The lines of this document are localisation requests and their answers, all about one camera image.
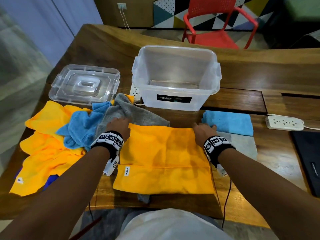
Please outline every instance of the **person's right hand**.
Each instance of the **person's right hand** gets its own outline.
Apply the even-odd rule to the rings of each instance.
[[[116,131],[122,135],[122,139],[126,142],[130,137],[129,118],[114,118],[106,125],[107,131]]]
[[[203,148],[206,140],[212,136],[218,136],[217,134],[217,126],[214,125],[212,128],[207,124],[197,123],[193,124],[193,131],[195,135],[195,143]]]

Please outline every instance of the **forearm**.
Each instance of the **forearm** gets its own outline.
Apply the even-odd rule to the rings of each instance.
[[[218,161],[279,238],[283,233],[290,239],[318,238],[318,200],[234,149],[224,150]]]
[[[110,158],[95,147],[62,174],[0,234],[1,239],[68,239]]]

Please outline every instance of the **chair backrest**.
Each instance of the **chair backrest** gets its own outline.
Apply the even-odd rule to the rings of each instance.
[[[210,14],[230,13],[237,0],[190,0],[189,18]]]

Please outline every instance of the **power outlet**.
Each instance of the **power outlet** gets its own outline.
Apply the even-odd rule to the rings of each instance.
[[[140,90],[134,84],[131,85],[130,96],[134,96],[135,103],[138,103],[141,101]]]
[[[304,122],[301,119],[293,117],[282,116],[268,116],[266,117],[266,126],[269,129],[283,130],[283,131],[302,131],[304,129]]]
[[[118,9],[119,10],[127,10],[127,4],[126,3],[118,3]]]

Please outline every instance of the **white shirt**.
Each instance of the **white shirt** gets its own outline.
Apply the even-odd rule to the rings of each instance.
[[[224,231],[202,218],[176,209],[143,213],[133,218],[117,240],[232,240]]]

